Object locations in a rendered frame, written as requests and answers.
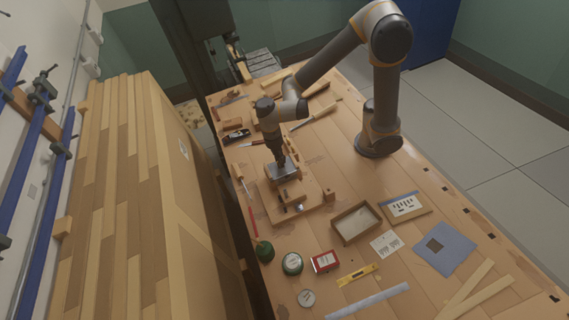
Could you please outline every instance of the blue cloth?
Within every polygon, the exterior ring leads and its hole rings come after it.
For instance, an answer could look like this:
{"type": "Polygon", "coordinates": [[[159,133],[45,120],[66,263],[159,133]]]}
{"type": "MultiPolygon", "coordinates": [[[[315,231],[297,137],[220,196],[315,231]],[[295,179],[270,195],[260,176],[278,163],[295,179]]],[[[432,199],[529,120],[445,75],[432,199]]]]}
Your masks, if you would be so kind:
{"type": "Polygon", "coordinates": [[[452,226],[441,221],[413,246],[413,251],[448,278],[477,246],[452,226]],[[432,239],[443,245],[437,253],[427,247],[427,243],[432,239]]]}

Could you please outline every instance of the blue cabinet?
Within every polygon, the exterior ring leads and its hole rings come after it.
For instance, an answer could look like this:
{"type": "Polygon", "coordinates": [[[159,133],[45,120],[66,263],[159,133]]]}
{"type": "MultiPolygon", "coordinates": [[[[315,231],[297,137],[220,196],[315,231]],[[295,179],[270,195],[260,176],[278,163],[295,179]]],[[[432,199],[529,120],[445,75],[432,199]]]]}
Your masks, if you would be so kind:
{"type": "Polygon", "coordinates": [[[460,0],[393,0],[413,26],[415,39],[401,71],[444,57],[460,0]]]}

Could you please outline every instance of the saw handle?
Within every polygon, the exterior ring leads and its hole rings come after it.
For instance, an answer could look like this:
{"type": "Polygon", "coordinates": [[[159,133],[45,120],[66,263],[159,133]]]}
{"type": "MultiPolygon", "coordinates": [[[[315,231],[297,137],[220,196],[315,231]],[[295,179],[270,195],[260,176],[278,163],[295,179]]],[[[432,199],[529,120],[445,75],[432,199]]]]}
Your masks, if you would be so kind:
{"type": "Polygon", "coordinates": [[[236,162],[231,164],[231,168],[233,168],[233,173],[235,173],[235,178],[237,178],[238,181],[243,179],[243,173],[236,162]]]}
{"type": "Polygon", "coordinates": [[[328,114],[330,111],[333,111],[337,107],[338,107],[338,104],[336,102],[334,102],[333,104],[328,105],[326,108],[320,110],[319,112],[316,112],[313,115],[313,117],[314,117],[314,119],[320,119],[321,117],[325,116],[326,114],[328,114]]]}

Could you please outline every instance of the red pencil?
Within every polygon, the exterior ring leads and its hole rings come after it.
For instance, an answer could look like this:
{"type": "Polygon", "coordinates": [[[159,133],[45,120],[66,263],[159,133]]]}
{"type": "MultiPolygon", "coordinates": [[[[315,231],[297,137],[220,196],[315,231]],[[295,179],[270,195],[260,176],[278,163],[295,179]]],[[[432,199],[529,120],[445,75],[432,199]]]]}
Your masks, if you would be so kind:
{"type": "Polygon", "coordinates": [[[255,231],[255,238],[259,238],[259,232],[256,230],[256,224],[255,224],[255,217],[253,217],[253,209],[251,209],[251,207],[249,207],[249,216],[251,217],[251,222],[253,223],[253,230],[255,231]]]}

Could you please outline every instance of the paper with drawings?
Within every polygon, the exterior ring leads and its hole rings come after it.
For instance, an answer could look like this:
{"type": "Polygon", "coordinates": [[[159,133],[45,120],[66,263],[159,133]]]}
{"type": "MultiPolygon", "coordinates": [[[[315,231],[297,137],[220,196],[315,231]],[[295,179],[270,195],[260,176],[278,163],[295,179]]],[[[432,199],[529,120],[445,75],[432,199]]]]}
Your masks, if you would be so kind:
{"type": "Polygon", "coordinates": [[[398,248],[405,244],[393,230],[380,235],[377,239],[369,243],[371,247],[380,255],[381,259],[385,259],[388,255],[397,251],[398,248]]]}

